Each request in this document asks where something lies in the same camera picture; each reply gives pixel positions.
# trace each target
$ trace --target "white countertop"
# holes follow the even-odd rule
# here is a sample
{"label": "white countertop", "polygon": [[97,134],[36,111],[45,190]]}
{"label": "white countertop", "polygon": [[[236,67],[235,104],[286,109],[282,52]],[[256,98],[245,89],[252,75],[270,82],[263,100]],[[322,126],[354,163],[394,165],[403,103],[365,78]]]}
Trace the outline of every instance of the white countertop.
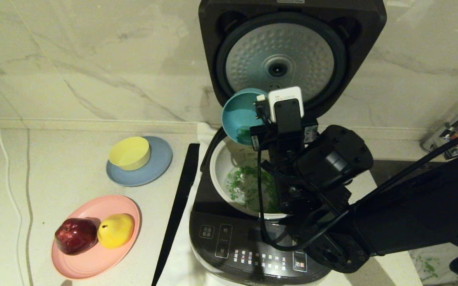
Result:
{"label": "white countertop", "polygon": [[[186,150],[189,143],[196,143],[196,135],[13,129],[3,130],[2,135],[11,159],[12,190],[23,213],[19,249],[21,265],[26,265],[25,254],[28,253],[33,285],[62,285],[65,278],[56,272],[50,259],[53,233],[77,207],[107,194],[121,194],[136,201],[142,212],[140,236],[132,251],[116,267],[91,279],[73,281],[73,286],[150,285]],[[173,161],[156,181],[142,187],[126,188],[107,178],[105,163],[112,145],[135,135],[154,135],[168,141],[173,149]],[[0,285],[14,285],[18,277],[13,260],[16,218],[5,190],[4,169],[0,151]],[[29,251],[26,250],[30,221],[27,194],[32,210]],[[376,271],[387,275],[375,275]],[[331,276],[335,283],[332,285],[336,285],[336,281],[345,281],[338,285],[364,285],[361,281],[366,279],[367,285],[371,285],[369,279],[374,280],[372,284],[382,286],[401,285],[398,281],[421,285],[407,253],[371,259],[355,274],[333,273],[328,278]],[[377,277],[384,280],[376,284]]]}

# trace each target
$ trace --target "blue plate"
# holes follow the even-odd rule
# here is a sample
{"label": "blue plate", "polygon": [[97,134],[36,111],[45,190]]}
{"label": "blue plate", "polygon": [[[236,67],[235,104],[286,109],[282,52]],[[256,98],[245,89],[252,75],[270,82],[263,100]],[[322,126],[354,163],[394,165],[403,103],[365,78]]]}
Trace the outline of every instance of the blue plate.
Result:
{"label": "blue plate", "polygon": [[138,187],[150,183],[160,177],[169,168],[173,159],[173,149],[164,139],[144,136],[151,149],[149,161],[143,167],[125,171],[107,161],[107,176],[113,182],[125,187]]}

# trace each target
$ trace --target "pink plate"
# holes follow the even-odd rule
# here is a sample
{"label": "pink plate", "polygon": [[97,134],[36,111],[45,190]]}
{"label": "pink plate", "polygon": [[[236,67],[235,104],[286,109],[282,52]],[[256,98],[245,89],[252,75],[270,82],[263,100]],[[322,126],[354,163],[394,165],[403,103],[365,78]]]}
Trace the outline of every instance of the pink plate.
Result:
{"label": "pink plate", "polygon": [[62,253],[53,241],[52,263],[56,270],[68,279],[86,279],[99,275],[118,264],[132,248],[139,232],[139,209],[131,199],[122,195],[98,197],[88,201],[68,217],[94,217],[103,221],[109,215],[120,213],[131,215],[135,221],[132,237],[124,246],[107,249],[97,243],[80,255],[70,256]]}

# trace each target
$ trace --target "blue bowl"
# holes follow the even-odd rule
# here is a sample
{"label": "blue bowl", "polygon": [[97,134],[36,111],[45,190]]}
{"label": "blue bowl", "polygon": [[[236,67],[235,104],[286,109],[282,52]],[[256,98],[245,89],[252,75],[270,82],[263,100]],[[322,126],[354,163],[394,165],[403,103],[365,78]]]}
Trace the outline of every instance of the blue bowl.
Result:
{"label": "blue bowl", "polygon": [[234,142],[252,145],[250,128],[262,125],[261,119],[256,119],[256,96],[268,94],[261,89],[242,89],[232,96],[222,109],[222,127],[227,136]]}

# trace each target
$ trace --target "chrome faucet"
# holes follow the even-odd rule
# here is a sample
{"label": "chrome faucet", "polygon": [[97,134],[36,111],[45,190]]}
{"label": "chrome faucet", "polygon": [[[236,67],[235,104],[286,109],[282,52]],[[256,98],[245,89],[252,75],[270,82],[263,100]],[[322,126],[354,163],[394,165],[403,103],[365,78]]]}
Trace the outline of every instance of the chrome faucet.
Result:
{"label": "chrome faucet", "polygon": [[[427,140],[423,141],[420,146],[425,152],[431,152],[432,150],[440,147],[441,145],[449,142],[451,138],[458,131],[458,114],[450,121],[443,124],[438,128],[434,134],[432,134]],[[445,159],[453,159],[458,157],[458,147],[455,146],[450,148],[443,154]]]}

